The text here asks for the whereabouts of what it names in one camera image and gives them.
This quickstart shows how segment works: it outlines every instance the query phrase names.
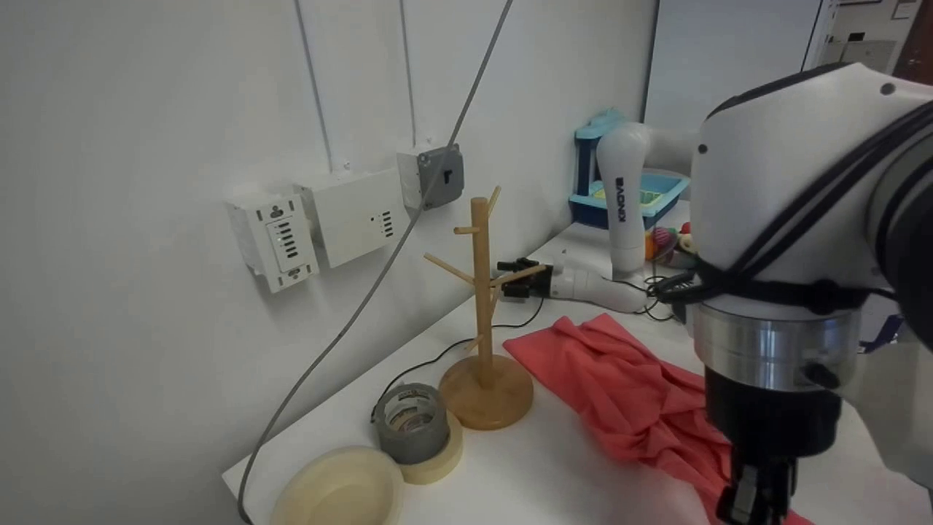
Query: wooden stand base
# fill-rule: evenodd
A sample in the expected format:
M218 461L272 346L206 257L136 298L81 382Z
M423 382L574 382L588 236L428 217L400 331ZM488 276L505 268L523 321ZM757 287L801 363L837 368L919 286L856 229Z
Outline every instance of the wooden stand base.
M473 354L442 372L439 395L466 427L505 427L530 411L534 382L505 354Z

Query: blue object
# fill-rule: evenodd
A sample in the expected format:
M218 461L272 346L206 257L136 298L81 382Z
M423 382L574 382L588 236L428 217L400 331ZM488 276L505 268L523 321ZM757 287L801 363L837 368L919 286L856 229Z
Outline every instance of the blue object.
M902 324L905 324L902 315L890 315L890 318L881 324L874 340L864 340L867 353L874 353L877 346L891 343L891 340L899 337L899 331L902 331Z
M600 136L625 125L628 118L619 109L604 109L574 131L578 141L578 190L571 194L571 217L610 226L607 222L607 190L600 168L595 162L595 149ZM641 216L645 226L654 226L692 185L680 171L645 168L641 174Z
M641 217L654 226L692 185L680 171L645 168L641 174ZM574 222L610 226L604 181L591 181L587 194L571 194Z

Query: white device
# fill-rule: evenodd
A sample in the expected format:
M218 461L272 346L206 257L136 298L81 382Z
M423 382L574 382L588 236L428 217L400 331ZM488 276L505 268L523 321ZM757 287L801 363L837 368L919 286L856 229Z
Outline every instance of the white device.
M407 225L397 174L329 181L308 185L308 194L327 268L386 246Z
M597 146L607 182L613 279L628 279L645 265L641 174L645 166L687 168L692 134L625 123Z
M244 265L276 293L318 271L311 226L292 185L257 190L230 201Z
M565 265L553 265L547 298L595 302L625 315L641 315L648 309L645 290L604 279L600 273L591 273L587 268Z

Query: wooden mug tree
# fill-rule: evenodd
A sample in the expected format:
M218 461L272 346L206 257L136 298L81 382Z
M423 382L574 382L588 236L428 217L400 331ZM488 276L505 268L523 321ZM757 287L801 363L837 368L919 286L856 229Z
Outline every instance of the wooden mug tree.
M523 420L534 400L530 376L511 357L493 354L493 309L498 286L530 276L542 268L515 271L505 279L489 276L489 213L498 185L489 198L473 198L473 225L454 226L457 236L473 236L473 276L431 252L428 263L473 286L476 298L476 354L453 363L439 378L445 408L469 427L505 427Z

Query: white wall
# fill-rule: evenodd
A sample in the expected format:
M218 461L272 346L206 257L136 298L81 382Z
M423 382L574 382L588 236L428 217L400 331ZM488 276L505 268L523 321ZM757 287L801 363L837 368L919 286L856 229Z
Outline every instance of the white wall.
M416 123L442 139L498 0L412 0ZM505 185L495 249L565 222L569 131L641 105L654 0L520 0L463 128L469 190ZM335 162L407 141L397 0L305 0ZM0 3L0 521L230 521L218 471L320 353L381 257L284 298L243 268L224 194L327 174L292 0ZM320 403L463 298L416 226Z
M867 32L868 42L854 42L861 50L849 50L846 57L867 60L874 70L891 71L922 0L915 0L913 7L906 7L910 18L905 19L891 18L899 3L902 0L881 0L868 4L839 4L830 42L824 50L824 60L842 57L851 32Z
M696 134L719 102L810 63L824 0L664 0L645 123Z

